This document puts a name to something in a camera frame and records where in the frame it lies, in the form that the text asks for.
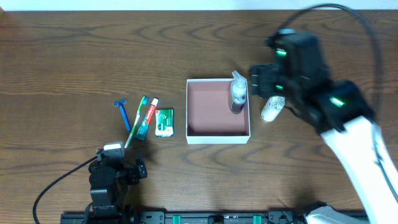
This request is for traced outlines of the white patterned cream tube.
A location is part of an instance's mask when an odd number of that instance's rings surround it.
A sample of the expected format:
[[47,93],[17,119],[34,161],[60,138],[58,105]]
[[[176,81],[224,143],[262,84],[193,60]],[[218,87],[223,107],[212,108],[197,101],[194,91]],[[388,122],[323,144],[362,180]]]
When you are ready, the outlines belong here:
[[263,122],[270,123],[276,119],[285,106],[285,98],[281,96],[272,96],[268,99],[261,111]]

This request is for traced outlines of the clear pump bottle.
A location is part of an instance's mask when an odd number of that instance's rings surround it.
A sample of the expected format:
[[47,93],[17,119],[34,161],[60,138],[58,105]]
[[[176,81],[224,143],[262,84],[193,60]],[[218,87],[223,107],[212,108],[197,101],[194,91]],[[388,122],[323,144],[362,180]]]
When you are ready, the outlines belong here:
[[234,114],[240,114],[247,100],[248,81],[237,71],[233,71],[232,76],[228,104]]

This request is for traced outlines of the blue disposable razor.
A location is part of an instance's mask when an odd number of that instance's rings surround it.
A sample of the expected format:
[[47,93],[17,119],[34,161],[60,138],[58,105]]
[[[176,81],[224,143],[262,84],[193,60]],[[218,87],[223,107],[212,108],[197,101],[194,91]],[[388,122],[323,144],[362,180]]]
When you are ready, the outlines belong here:
[[127,102],[126,99],[121,99],[121,100],[115,101],[113,103],[113,105],[115,107],[119,108],[119,110],[121,112],[121,116],[122,116],[124,124],[125,124],[125,127],[127,129],[127,132],[131,132],[131,125],[130,125],[130,122],[129,122],[129,119],[128,119],[128,116],[127,116],[127,113],[126,113],[126,110],[125,110],[125,107],[124,107],[124,104],[126,102]]

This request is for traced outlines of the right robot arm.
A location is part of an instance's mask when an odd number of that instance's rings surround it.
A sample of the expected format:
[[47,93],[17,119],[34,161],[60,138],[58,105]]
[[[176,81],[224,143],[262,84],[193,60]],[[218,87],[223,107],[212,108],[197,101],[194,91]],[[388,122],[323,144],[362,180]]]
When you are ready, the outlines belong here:
[[394,223],[397,213],[397,167],[381,128],[358,87],[334,82],[321,56],[278,55],[274,63],[249,69],[252,92],[279,96],[312,125],[345,169],[370,223]]

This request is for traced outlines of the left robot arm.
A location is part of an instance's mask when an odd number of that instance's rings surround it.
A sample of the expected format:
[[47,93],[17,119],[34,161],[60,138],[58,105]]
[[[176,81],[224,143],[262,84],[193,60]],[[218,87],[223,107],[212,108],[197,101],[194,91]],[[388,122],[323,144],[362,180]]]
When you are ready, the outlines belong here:
[[89,166],[92,202],[86,207],[83,223],[139,223],[139,215],[126,205],[130,185],[147,177],[144,158],[127,166],[123,159],[104,158]]

